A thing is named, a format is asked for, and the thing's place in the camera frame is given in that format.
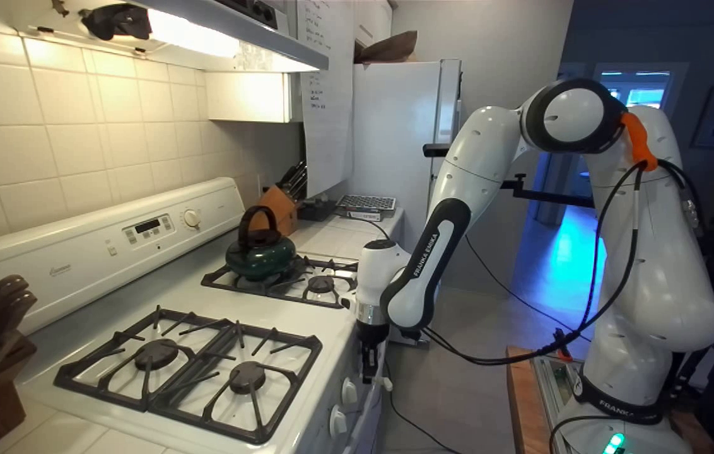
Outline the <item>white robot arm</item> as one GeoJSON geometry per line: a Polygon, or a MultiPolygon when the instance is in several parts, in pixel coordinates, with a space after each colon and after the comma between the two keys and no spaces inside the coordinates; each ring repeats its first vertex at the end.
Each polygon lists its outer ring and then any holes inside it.
{"type": "Polygon", "coordinates": [[[529,152],[578,154],[594,212],[578,324],[533,352],[563,399],[550,413],[550,454],[690,454],[664,395],[675,361],[714,343],[694,186],[666,114],[629,106],[597,80],[554,80],[518,109],[485,106],[463,121],[417,245],[376,240],[361,250],[362,343],[374,347],[389,331],[434,332],[457,245],[529,152]]]}

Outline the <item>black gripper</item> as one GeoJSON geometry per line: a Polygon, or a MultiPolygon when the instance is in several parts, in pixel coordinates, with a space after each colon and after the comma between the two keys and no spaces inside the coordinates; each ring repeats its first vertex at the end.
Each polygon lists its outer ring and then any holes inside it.
{"type": "Polygon", "coordinates": [[[366,382],[374,380],[377,371],[377,347],[389,336],[386,322],[359,322],[359,340],[361,340],[361,379],[366,382]]]}

